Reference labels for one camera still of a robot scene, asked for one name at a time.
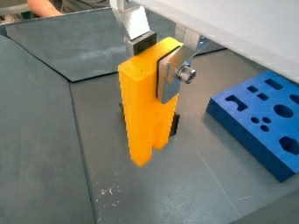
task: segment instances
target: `orange plastic part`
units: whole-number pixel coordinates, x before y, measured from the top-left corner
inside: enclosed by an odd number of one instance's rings
[[[119,66],[128,148],[139,166],[168,142],[177,95],[165,104],[156,99],[156,61],[180,45],[165,38]]]

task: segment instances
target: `gray table surface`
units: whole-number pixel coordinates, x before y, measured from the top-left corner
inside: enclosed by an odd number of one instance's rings
[[[211,96],[266,69],[226,50],[197,57],[176,136],[144,168],[129,159],[117,74],[71,84],[97,223],[231,223],[299,189],[279,183],[207,114]]]
[[[93,223],[69,83],[0,36],[0,223]]]
[[[159,39],[173,35],[173,23],[148,13]],[[9,38],[71,81],[109,74],[127,58],[121,29],[111,9],[83,11],[9,24]]]

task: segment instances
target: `white mark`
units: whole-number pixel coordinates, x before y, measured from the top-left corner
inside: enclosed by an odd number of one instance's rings
[[[240,218],[239,210],[236,209],[236,207],[235,207],[235,205],[234,205],[234,203],[232,203],[232,201],[231,201],[231,199],[230,199],[230,196],[228,196],[227,192],[224,191],[224,188],[222,187],[220,182],[219,182],[219,180],[216,179],[216,176],[215,176],[215,174],[213,174],[213,172],[212,172],[212,170],[211,170],[211,168],[209,168],[209,166],[208,166],[208,164],[207,164],[207,162],[205,162],[205,159],[203,158],[203,156],[201,156],[201,154],[200,154],[200,151],[199,151],[197,149],[196,149],[196,152],[197,152],[197,155],[199,155],[199,157],[200,157],[201,162],[204,163],[205,167],[208,168],[209,174],[211,174],[211,176],[212,176],[215,182],[216,182],[218,185],[219,185],[219,189],[222,190],[222,192],[223,192],[223,194],[224,194],[224,196],[226,196],[226,198],[227,198],[227,200],[228,200],[228,203],[230,203],[230,205],[232,206],[232,209],[235,210],[235,212],[236,212],[236,214],[238,214],[238,217]]]
[[[247,196],[247,197],[244,197],[244,198],[240,198],[239,200],[246,200],[246,199],[248,199],[248,198],[251,198],[252,196]]]

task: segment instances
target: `rectangular slot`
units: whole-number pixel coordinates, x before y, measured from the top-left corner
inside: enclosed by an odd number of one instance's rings
[[[259,94],[258,98],[263,101],[266,101],[268,99],[268,96],[266,94]]]
[[[247,90],[251,92],[251,93],[255,93],[258,91],[258,89],[254,87],[254,86],[250,86],[247,88]]]
[[[279,90],[279,89],[283,88],[283,86],[282,86],[276,81],[274,81],[272,79],[266,80],[266,84],[267,84],[271,88],[274,88],[275,90]]]
[[[248,107],[247,104],[235,95],[227,97],[226,101],[235,102],[238,104],[238,111],[243,111]]]

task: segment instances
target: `metal bracket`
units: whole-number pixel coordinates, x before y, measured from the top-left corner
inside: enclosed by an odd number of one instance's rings
[[[183,42],[172,52],[157,61],[157,87],[156,97],[165,104],[180,91],[181,81],[189,84],[196,76],[191,68],[192,57],[211,42],[195,31],[176,25],[175,37]]]
[[[156,33],[149,30],[143,6],[129,0],[109,0],[109,4],[125,34],[127,54],[132,57],[156,44]]]

